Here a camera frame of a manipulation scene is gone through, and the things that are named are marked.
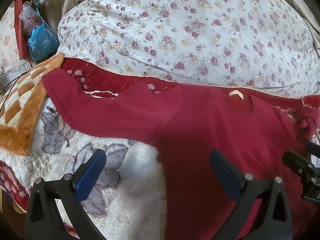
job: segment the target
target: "metal screw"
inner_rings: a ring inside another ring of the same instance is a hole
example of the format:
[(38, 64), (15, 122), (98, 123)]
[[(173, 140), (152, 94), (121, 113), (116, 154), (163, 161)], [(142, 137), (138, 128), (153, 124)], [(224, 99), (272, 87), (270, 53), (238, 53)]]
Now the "metal screw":
[(41, 181), (42, 181), (42, 178), (39, 177), (39, 178), (36, 178), (35, 183), (39, 184)]
[(280, 177), (275, 177), (275, 181), (278, 182), (278, 183), (281, 183), (282, 179)]
[(65, 174), (64, 176), (63, 176), (63, 179), (64, 180), (69, 180), (69, 179), (71, 179), (72, 178), (72, 174), (71, 173), (67, 173), (67, 174)]
[(247, 180), (252, 180), (253, 176), (250, 173), (245, 174), (244, 176)]

